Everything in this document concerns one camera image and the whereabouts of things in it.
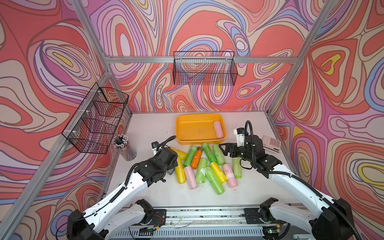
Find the pencil holder cup with pencils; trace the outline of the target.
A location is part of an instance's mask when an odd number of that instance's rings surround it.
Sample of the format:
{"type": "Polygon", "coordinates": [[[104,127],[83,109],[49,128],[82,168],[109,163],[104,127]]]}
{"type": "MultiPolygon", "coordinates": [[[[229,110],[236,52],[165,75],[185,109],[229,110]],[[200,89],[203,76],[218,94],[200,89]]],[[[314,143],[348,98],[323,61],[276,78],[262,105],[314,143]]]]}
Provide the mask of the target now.
{"type": "Polygon", "coordinates": [[[137,156],[126,135],[116,136],[113,139],[113,146],[126,161],[132,161],[137,156]]]}

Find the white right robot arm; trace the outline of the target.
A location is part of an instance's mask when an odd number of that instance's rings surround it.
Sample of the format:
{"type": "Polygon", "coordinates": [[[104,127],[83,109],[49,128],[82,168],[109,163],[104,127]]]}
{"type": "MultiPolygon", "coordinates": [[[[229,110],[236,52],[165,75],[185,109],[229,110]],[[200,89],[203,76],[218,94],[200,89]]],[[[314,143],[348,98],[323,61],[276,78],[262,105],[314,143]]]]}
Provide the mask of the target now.
{"type": "Polygon", "coordinates": [[[260,204],[260,221],[284,221],[312,234],[316,240],[361,239],[351,205],[321,193],[295,175],[282,161],[265,152],[258,136],[248,135],[242,143],[220,144],[219,148],[224,156],[248,161],[259,174],[280,185],[306,207],[302,210],[269,198],[260,204]]]}

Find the yellow roll upper left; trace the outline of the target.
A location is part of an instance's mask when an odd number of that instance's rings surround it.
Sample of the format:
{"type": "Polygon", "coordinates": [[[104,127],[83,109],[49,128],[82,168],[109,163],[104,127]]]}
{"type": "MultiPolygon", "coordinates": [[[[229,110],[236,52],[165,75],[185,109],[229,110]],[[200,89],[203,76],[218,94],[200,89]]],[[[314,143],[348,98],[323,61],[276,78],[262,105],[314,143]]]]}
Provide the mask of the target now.
{"type": "Polygon", "coordinates": [[[177,154],[178,154],[178,157],[182,160],[182,161],[185,161],[185,159],[187,158],[187,153],[183,152],[183,151],[180,151],[180,150],[177,150],[175,148],[171,148],[173,151],[175,151],[177,154]]]}

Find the yellow plastic storage box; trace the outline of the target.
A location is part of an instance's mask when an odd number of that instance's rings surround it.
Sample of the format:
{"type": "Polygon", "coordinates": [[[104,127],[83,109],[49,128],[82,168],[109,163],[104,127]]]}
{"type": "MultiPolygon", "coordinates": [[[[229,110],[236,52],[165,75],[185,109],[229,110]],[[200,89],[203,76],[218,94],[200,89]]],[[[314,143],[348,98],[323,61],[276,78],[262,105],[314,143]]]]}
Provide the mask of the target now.
{"type": "Polygon", "coordinates": [[[181,145],[220,144],[227,137],[224,119],[219,114],[188,114],[176,118],[175,132],[181,145]],[[214,122],[220,121],[224,138],[217,139],[214,122]]]}

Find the green roll beside orange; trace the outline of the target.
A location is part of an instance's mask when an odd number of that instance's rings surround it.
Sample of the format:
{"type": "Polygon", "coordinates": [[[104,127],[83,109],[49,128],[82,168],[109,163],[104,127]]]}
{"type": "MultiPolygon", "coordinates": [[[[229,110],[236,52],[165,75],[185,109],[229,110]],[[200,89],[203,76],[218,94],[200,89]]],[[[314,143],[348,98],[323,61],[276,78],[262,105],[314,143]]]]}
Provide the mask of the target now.
{"type": "Polygon", "coordinates": [[[187,154],[187,157],[183,163],[183,166],[184,167],[188,167],[191,165],[192,161],[193,161],[193,158],[197,152],[198,148],[196,146],[191,146],[188,154],[187,154]]]}

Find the metal base rail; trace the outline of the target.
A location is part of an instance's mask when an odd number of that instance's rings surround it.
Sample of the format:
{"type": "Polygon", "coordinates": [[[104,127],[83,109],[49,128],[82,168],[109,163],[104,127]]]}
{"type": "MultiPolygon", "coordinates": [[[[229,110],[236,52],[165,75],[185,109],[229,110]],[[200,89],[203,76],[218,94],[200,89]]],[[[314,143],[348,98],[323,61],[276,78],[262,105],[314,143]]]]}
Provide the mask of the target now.
{"type": "Polygon", "coordinates": [[[265,224],[256,206],[123,208],[101,228],[102,240],[296,240],[305,231],[283,221],[265,224]]]}

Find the yellow trash bag roll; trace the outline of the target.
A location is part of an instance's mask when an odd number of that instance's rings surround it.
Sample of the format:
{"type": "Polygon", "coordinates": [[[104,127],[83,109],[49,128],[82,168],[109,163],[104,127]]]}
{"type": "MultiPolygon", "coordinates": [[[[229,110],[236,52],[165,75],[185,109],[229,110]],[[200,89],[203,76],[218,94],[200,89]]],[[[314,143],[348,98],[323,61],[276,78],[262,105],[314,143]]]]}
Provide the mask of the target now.
{"type": "Polygon", "coordinates": [[[224,172],[220,169],[219,165],[216,162],[210,163],[210,167],[215,173],[216,177],[220,181],[221,184],[224,184],[227,182],[227,177],[224,174],[224,172]]]}
{"type": "Polygon", "coordinates": [[[177,158],[177,163],[178,163],[178,166],[175,167],[175,173],[176,173],[176,176],[177,176],[177,181],[179,184],[184,184],[186,182],[186,175],[185,175],[185,172],[184,172],[184,167],[183,167],[183,163],[182,163],[182,158],[181,157],[178,157],[177,158]]]}

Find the pink labelled trash bag roll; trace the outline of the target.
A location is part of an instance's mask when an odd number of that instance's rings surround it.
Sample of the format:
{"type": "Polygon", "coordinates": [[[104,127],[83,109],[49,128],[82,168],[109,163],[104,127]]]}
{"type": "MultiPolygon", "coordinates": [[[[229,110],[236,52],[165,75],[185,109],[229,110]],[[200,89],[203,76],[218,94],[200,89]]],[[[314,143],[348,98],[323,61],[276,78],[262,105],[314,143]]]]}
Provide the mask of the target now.
{"type": "Polygon", "coordinates": [[[237,179],[235,177],[235,174],[231,168],[230,164],[224,164],[223,165],[223,172],[226,175],[227,183],[230,188],[236,188],[238,186],[237,179]]]}

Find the orange trash bag roll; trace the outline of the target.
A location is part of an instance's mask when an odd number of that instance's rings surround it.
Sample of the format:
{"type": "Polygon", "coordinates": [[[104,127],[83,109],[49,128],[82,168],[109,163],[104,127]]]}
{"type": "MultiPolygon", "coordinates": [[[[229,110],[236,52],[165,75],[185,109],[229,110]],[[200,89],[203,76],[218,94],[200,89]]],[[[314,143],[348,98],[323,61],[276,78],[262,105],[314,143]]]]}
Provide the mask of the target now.
{"type": "Polygon", "coordinates": [[[191,167],[192,169],[196,170],[198,165],[199,165],[199,162],[200,162],[200,159],[201,159],[201,156],[202,156],[202,153],[203,153],[203,149],[202,148],[198,148],[194,157],[193,157],[193,160],[191,162],[191,167]]]}

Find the light green trash bag roll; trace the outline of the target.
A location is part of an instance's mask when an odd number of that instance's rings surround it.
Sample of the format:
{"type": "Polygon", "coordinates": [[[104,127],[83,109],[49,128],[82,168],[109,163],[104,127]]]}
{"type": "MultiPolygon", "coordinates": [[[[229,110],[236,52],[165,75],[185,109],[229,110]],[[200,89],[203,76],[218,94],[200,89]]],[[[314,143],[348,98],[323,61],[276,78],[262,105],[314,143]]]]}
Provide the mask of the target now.
{"type": "Polygon", "coordinates": [[[242,178],[242,166],[240,158],[233,158],[233,172],[236,179],[242,178]]]}

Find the large green trash bag roll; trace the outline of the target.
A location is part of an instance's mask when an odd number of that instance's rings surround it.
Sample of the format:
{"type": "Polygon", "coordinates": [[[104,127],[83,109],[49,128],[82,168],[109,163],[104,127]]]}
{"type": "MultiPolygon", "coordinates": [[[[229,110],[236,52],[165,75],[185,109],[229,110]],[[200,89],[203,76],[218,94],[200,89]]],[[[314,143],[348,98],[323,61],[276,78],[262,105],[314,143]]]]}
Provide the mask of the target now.
{"type": "Polygon", "coordinates": [[[216,174],[214,171],[211,169],[211,167],[205,167],[205,176],[210,183],[211,187],[215,191],[217,195],[221,195],[225,192],[220,180],[217,178],[216,174]]]}

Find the yellow trash bag roll left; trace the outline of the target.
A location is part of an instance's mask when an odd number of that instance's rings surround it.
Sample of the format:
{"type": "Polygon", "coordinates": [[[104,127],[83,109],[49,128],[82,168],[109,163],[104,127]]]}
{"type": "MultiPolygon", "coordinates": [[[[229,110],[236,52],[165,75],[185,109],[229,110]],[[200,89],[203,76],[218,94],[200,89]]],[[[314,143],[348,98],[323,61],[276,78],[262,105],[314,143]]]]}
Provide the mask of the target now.
{"type": "Polygon", "coordinates": [[[178,163],[178,166],[175,167],[175,173],[176,173],[176,176],[177,176],[177,181],[179,184],[184,184],[186,182],[186,175],[185,175],[185,172],[184,172],[184,167],[183,167],[183,163],[182,163],[182,158],[181,157],[178,157],[177,158],[177,163],[178,163]]]}

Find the light green roll upper right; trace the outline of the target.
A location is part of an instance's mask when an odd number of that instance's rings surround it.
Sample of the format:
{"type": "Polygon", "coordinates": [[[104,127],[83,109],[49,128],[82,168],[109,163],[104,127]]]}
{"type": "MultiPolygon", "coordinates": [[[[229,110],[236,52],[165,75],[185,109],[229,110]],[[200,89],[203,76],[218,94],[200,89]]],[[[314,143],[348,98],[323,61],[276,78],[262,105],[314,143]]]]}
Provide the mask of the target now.
{"type": "Polygon", "coordinates": [[[215,157],[216,157],[218,165],[219,166],[225,165],[226,164],[226,160],[225,160],[224,154],[223,154],[223,152],[220,149],[218,144],[213,144],[213,152],[215,154],[215,157]]]}

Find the yellow trash bag roll centre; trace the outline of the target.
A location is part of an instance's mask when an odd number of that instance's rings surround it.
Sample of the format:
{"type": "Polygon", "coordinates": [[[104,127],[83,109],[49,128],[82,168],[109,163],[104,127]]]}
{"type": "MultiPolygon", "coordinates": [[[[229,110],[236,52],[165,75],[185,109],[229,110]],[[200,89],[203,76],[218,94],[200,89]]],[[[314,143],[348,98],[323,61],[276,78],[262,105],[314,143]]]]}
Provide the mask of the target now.
{"type": "Polygon", "coordinates": [[[215,173],[216,177],[220,181],[221,184],[224,184],[227,182],[227,177],[224,174],[224,172],[220,169],[219,165],[216,162],[210,163],[210,167],[215,173]]]}

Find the pink calculator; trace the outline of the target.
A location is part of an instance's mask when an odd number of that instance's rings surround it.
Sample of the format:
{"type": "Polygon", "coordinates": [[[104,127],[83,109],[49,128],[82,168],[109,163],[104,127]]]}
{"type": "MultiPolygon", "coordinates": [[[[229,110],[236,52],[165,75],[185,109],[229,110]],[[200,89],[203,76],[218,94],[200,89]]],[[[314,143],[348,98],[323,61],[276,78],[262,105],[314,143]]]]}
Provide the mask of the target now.
{"type": "Polygon", "coordinates": [[[263,146],[265,149],[275,152],[275,153],[280,153],[281,151],[281,141],[271,138],[269,136],[263,135],[262,137],[263,141],[263,146]]]}

